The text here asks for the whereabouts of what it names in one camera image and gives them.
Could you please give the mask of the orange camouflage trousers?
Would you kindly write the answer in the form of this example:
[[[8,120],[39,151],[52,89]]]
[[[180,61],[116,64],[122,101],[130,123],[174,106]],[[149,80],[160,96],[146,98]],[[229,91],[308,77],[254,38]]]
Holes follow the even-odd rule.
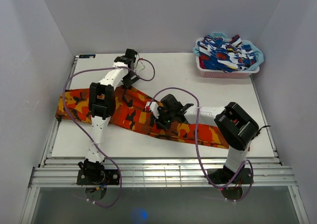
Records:
[[[65,103],[71,115],[68,115],[65,111],[62,97],[60,97],[55,117],[60,119],[71,119],[73,117],[76,121],[91,123],[89,94],[90,90],[88,88],[66,90]],[[116,88],[116,110],[114,116],[110,119],[110,124],[158,139],[194,144],[194,124],[175,121],[169,130],[157,128],[155,117],[145,112],[145,105],[151,99],[150,96],[134,87],[124,88],[120,86]],[[198,125],[198,144],[222,149],[229,148],[217,127],[202,123]]]

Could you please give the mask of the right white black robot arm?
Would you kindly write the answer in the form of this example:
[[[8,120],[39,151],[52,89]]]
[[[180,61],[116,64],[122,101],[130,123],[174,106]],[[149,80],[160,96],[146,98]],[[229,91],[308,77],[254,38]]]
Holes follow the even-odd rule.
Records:
[[[245,159],[251,141],[258,135],[259,126],[237,103],[230,102],[217,108],[183,105],[172,94],[162,98],[161,103],[147,103],[147,109],[153,113],[160,128],[167,130],[174,121],[192,124],[196,141],[200,139],[202,132],[202,129],[198,128],[200,124],[214,126],[220,130],[229,145],[229,151],[223,168],[208,170],[212,183],[251,183],[252,171],[245,166]]]

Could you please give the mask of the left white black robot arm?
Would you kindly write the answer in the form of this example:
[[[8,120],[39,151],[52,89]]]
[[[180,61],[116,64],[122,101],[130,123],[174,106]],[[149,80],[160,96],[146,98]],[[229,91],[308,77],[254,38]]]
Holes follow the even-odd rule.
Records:
[[[134,73],[138,53],[127,49],[125,55],[118,56],[113,63],[113,70],[108,72],[98,83],[91,83],[89,94],[89,111],[92,119],[92,145],[89,147],[84,162],[79,164],[83,175],[94,184],[105,179],[104,155],[100,153],[105,138],[105,129],[116,109],[115,89],[122,83],[132,86],[139,78]]]

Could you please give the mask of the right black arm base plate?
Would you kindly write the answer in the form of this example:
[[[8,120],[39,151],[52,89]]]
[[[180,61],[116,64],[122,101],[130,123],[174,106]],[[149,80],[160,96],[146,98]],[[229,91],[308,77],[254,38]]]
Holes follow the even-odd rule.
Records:
[[[208,177],[210,180],[217,185],[226,184],[234,176],[235,172],[224,168],[211,168],[207,170]],[[252,174],[250,168],[243,168],[235,179],[232,181],[233,184],[250,184],[252,181]]]

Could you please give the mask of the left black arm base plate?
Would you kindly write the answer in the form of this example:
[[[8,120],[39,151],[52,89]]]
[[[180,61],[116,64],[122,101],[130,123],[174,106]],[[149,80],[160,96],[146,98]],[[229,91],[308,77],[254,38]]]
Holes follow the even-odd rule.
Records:
[[[118,185],[119,172],[116,169],[105,169],[97,173],[88,174],[83,170],[78,171],[76,184],[77,185]]]

